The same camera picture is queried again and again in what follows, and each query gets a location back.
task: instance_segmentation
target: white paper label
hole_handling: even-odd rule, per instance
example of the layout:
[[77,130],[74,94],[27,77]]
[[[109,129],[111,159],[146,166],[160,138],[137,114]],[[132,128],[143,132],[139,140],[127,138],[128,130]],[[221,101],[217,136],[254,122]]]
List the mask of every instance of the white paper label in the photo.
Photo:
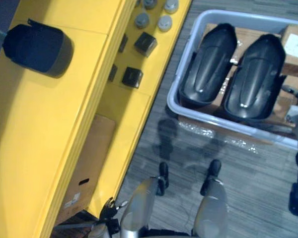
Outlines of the white paper label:
[[79,197],[80,197],[80,192],[74,195],[72,204],[76,203],[79,200]]
[[73,199],[67,203],[64,204],[64,209],[72,206],[74,203],[76,203],[79,200],[80,192],[74,195]]
[[64,204],[64,209],[72,205],[72,200]]
[[290,34],[285,45],[288,55],[298,57],[298,35]]

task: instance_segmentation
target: brown cardboard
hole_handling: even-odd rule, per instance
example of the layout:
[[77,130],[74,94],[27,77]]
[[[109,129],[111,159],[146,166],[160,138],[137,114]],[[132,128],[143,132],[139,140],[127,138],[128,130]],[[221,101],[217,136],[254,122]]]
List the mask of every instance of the brown cardboard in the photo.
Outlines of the brown cardboard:
[[[283,46],[286,45],[290,34],[298,35],[298,25],[291,24],[285,29],[282,37]],[[298,57],[287,54],[282,73],[298,77]]]
[[93,119],[61,204],[56,225],[88,206],[105,161],[114,129],[115,122],[106,117],[96,115]]

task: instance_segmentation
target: gray carpet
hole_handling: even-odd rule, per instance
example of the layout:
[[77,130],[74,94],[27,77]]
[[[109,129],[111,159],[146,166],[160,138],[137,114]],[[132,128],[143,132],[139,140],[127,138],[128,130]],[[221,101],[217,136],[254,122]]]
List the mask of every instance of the gray carpet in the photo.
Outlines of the gray carpet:
[[190,233],[202,181],[216,158],[222,161],[220,178],[229,203],[229,238],[298,238],[298,217],[288,211],[291,185],[297,180],[295,151],[249,141],[241,147],[220,133],[193,133],[165,109],[193,21],[208,9],[298,20],[298,0],[193,0],[117,201],[128,200],[142,180],[157,174],[159,162],[167,161],[170,187],[156,198],[149,227]]

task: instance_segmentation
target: black molded part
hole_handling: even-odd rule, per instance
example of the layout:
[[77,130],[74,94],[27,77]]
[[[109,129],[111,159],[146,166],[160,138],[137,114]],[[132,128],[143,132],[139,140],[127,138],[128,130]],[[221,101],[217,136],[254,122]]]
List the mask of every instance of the black molded part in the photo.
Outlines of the black molded part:
[[285,51],[274,35],[262,35],[244,53],[224,95],[225,112],[238,119],[265,119],[274,107],[285,76]]
[[229,62],[237,45],[234,27],[219,24],[203,39],[179,88],[185,106],[210,104],[217,96],[228,74]]
[[5,55],[23,67],[60,77],[73,56],[71,40],[60,29],[31,19],[28,24],[8,31],[2,45]]
[[289,195],[288,209],[293,215],[298,216],[298,182],[293,183],[292,190]]

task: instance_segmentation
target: yellow counter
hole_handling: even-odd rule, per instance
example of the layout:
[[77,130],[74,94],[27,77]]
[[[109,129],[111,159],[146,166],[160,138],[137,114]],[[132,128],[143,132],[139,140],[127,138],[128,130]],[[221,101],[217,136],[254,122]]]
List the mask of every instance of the yellow counter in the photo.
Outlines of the yellow counter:
[[21,0],[31,18],[74,43],[58,79],[0,53],[0,238],[49,237],[126,29],[134,0]]
[[[163,10],[164,1],[158,1],[154,9],[147,10],[150,24],[145,29],[140,30],[134,25],[136,16],[143,10],[136,7],[131,15],[126,29],[127,44],[124,51],[117,54],[114,62],[118,68],[117,73],[113,82],[107,83],[97,109],[98,114],[116,122],[116,131],[88,207],[88,211],[96,217],[99,217],[107,199],[117,196],[145,126],[191,0],[181,0],[179,3],[179,9],[170,15],[172,27],[167,32],[161,32],[156,26],[159,17],[167,15]],[[157,40],[157,46],[149,57],[144,57],[134,48],[134,42],[144,31]],[[144,74],[138,89],[121,82],[128,66],[140,69]]]

